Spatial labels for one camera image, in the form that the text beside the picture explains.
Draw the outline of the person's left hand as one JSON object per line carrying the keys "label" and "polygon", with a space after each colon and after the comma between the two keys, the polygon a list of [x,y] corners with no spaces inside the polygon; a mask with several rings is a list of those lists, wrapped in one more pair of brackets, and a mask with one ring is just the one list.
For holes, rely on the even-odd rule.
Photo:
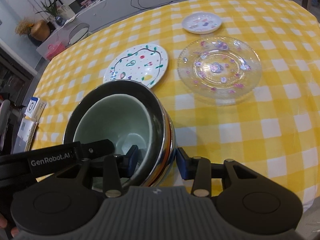
{"label": "person's left hand", "polygon": [[[8,221],[2,214],[0,214],[0,227],[1,229],[6,229],[8,227]],[[17,227],[9,228],[12,237],[15,237],[20,231]]]}

